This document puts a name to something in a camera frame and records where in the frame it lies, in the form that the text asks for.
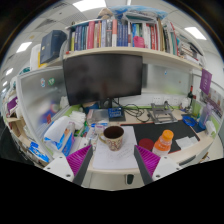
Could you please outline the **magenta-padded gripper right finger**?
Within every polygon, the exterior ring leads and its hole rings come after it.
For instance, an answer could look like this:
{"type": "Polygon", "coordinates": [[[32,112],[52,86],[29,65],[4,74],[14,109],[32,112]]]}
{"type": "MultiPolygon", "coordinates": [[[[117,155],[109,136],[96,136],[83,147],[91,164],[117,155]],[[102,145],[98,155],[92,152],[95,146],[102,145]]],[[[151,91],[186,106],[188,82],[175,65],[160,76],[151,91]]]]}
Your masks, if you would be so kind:
{"type": "Polygon", "coordinates": [[[159,157],[138,145],[134,146],[134,156],[145,185],[181,170],[169,156],[159,157]]]}

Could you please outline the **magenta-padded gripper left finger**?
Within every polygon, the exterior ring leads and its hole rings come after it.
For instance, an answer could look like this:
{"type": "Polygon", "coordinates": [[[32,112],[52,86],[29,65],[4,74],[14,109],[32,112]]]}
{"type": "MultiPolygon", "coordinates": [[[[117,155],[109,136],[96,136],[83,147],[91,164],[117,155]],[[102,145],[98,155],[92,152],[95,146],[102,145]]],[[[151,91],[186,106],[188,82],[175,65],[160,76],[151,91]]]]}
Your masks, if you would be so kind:
{"type": "Polygon", "coordinates": [[[58,156],[44,170],[81,186],[92,156],[92,146],[88,145],[67,157],[58,156]]]}

